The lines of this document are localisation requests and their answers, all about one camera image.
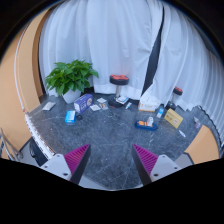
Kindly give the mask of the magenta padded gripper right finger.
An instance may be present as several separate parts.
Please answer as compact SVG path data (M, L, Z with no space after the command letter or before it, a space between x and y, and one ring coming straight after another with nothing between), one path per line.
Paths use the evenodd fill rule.
M132 145L131 154L144 186L180 170L180 167L168 156L157 156L136 144Z

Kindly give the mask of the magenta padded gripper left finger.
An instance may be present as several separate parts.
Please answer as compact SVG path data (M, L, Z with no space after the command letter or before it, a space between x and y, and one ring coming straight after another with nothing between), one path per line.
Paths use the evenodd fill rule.
M41 168L72 183L79 184L90 154L91 146L86 144L65 155L55 154Z

